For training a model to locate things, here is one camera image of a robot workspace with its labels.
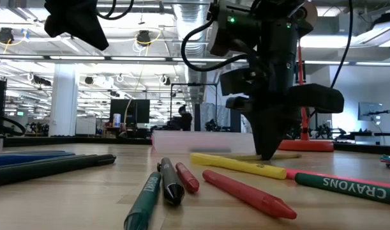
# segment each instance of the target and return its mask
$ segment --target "black marker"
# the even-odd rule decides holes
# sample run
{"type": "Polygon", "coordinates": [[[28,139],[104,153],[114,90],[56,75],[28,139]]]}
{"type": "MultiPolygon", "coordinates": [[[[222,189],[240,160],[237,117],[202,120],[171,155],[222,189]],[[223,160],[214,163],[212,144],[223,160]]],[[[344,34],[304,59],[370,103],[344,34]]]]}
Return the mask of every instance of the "black marker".
{"type": "Polygon", "coordinates": [[[160,164],[158,163],[158,171],[162,174],[164,198],[170,204],[180,205],[184,197],[184,188],[169,158],[165,157],[160,164]]]}

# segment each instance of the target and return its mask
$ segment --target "red pole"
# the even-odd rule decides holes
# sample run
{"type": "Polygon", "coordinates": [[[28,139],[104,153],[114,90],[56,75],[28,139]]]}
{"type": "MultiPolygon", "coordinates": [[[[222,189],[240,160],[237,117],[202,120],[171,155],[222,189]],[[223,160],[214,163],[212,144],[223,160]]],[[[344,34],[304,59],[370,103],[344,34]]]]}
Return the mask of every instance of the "red pole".
{"type": "MultiPolygon", "coordinates": [[[[298,40],[298,66],[299,66],[299,85],[304,84],[303,80],[303,55],[301,54],[301,44],[298,40]]],[[[307,123],[307,113],[305,112],[305,108],[301,108],[301,115],[303,117],[303,131],[301,132],[301,140],[308,141],[310,136],[308,135],[308,123],[307,123]]]]}

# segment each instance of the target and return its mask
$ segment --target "pink crayon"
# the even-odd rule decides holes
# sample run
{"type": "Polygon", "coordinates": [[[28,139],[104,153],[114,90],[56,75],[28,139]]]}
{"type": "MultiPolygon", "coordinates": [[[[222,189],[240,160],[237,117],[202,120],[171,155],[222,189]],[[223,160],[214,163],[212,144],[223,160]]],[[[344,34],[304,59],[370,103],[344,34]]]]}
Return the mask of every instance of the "pink crayon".
{"type": "Polygon", "coordinates": [[[343,176],[331,176],[331,175],[327,175],[327,174],[322,174],[322,173],[317,173],[317,172],[310,172],[310,171],[304,171],[304,170],[299,170],[299,169],[286,169],[286,170],[287,170],[287,177],[286,177],[286,179],[291,179],[291,180],[294,180],[294,178],[296,177],[297,173],[305,173],[305,174],[310,174],[310,175],[325,176],[325,177],[328,177],[328,178],[349,180],[349,181],[358,182],[358,183],[367,183],[367,184],[371,184],[371,185],[377,185],[377,186],[390,188],[390,183],[382,183],[382,182],[367,181],[367,180],[361,180],[361,179],[346,178],[346,177],[343,177],[343,176]]]}

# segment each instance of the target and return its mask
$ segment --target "ceiling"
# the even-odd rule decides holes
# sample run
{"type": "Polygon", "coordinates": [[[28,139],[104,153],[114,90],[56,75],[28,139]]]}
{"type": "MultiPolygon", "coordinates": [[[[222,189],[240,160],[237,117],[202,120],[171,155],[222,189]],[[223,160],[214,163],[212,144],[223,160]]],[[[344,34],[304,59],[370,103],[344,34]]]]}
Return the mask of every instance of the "ceiling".
{"type": "MultiPolygon", "coordinates": [[[[41,56],[148,56],[148,57],[180,57],[181,40],[177,28],[177,15],[174,12],[176,3],[195,3],[207,7],[209,1],[194,0],[166,0],[164,10],[159,10],[158,1],[136,2],[131,13],[119,20],[103,20],[99,18],[101,27],[110,46],[100,51],[89,44],[72,38],[69,34],[62,34],[50,38],[44,31],[43,24],[49,12],[43,7],[44,0],[27,0],[25,5],[8,7],[2,5],[0,9],[0,29],[11,27],[14,35],[14,45],[6,47],[0,43],[0,54],[14,55],[41,55],[41,56]],[[148,48],[136,43],[139,31],[148,30],[152,43],[148,48]]],[[[112,1],[98,1],[98,9],[105,13],[112,1]]],[[[239,4],[251,5],[252,1],[232,1],[239,4]]],[[[343,46],[346,43],[346,34],[324,34],[321,30],[329,29],[337,20],[342,24],[345,20],[347,3],[340,1],[313,1],[318,8],[319,22],[313,32],[301,41],[303,44],[303,58],[307,60],[339,60],[343,46]],[[332,40],[323,44],[318,41],[332,40]],[[339,36],[340,45],[334,43],[339,36]]],[[[118,1],[119,12],[128,6],[126,1],[118,1]]],[[[370,29],[367,20],[374,20],[381,13],[390,9],[390,1],[356,1],[357,31],[370,29]]],[[[194,41],[207,47],[210,37],[210,28],[206,37],[201,41],[194,41]]],[[[382,61],[390,58],[390,50],[378,45],[354,44],[357,46],[348,53],[347,60],[354,61],[382,61]]],[[[205,52],[200,58],[210,57],[205,52]]],[[[8,80],[9,93],[7,104],[9,108],[32,108],[30,114],[42,118],[49,116],[52,88],[33,84],[33,76],[42,77],[54,83],[55,60],[26,61],[3,59],[0,60],[0,78],[8,80]]],[[[80,73],[79,86],[79,116],[97,116],[107,118],[109,115],[108,100],[114,98],[108,89],[117,91],[121,98],[151,99],[151,114],[158,119],[166,119],[169,115],[170,86],[163,83],[163,76],[169,77],[172,83],[188,83],[196,81],[206,83],[206,77],[200,75],[196,79],[188,77],[188,69],[181,61],[173,63],[142,63],[136,61],[88,61],[77,62],[80,73]],[[86,77],[94,79],[93,84],[86,84],[86,77]]],[[[172,113],[176,113],[180,104],[191,105],[201,102],[204,98],[204,88],[180,87],[177,96],[173,98],[172,113]]]]}

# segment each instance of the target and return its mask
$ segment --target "red stand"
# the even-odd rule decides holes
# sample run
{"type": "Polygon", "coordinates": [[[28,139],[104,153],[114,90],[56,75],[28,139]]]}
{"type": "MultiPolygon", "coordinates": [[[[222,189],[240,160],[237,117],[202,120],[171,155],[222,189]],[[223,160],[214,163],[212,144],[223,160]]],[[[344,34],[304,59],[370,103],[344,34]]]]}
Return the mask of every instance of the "red stand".
{"type": "MultiPolygon", "coordinates": [[[[303,56],[301,54],[301,46],[298,41],[298,66],[299,66],[299,85],[304,84],[303,80],[303,56]]],[[[279,150],[289,151],[334,151],[334,144],[331,141],[310,141],[310,135],[308,133],[308,121],[305,108],[301,108],[301,116],[303,117],[302,125],[303,131],[301,132],[301,140],[284,140],[278,147],[279,150]]]]}

